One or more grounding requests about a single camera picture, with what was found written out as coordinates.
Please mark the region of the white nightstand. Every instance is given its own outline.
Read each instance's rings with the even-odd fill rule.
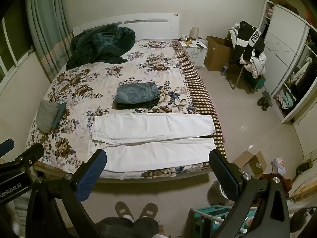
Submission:
[[[184,42],[180,42],[185,50],[185,52],[189,55],[193,65],[196,68],[203,68],[205,65],[203,64],[206,54],[207,47],[199,41],[191,41],[191,44],[186,45]]]

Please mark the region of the headboard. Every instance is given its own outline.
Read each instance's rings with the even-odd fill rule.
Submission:
[[[73,28],[74,36],[96,27],[117,24],[135,32],[136,40],[141,39],[178,39],[180,28],[179,13],[135,13],[96,20]]]

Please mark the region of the black and white jacket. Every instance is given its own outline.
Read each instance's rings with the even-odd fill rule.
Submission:
[[[264,39],[261,32],[245,21],[240,22],[240,29],[233,55],[234,60],[239,61],[243,54],[244,60],[253,63],[253,58],[259,58],[263,51]]]

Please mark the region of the tiled floor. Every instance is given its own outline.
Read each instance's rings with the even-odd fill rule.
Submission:
[[[225,77],[219,72],[199,70],[212,101],[217,108],[225,138],[228,160],[234,160],[244,150],[256,153],[262,151],[271,172],[270,162],[276,157],[284,157],[287,178],[294,177],[295,168],[302,162],[303,155],[296,132],[291,124],[281,124],[274,109],[263,112],[256,105],[261,92],[251,94],[241,83],[234,91]],[[165,234],[172,238],[182,235],[188,237],[185,223],[192,208],[200,208],[223,202],[218,190],[212,184],[213,173],[186,179],[143,183],[143,184],[105,184],[98,183],[83,206],[93,221],[116,216],[115,203],[124,201],[137,218],[147,202],[155,202],[159,207],[156,220],[163,224]],[[67,226],[70,220],[62,215]]]

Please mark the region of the white pants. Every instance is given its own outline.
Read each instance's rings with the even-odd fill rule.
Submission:
[[[88,157],[107,154],[105,170],[148,171],[208,161],[215,149],[211,116],[180,113],[129,113],[96,116],[91,128]]]

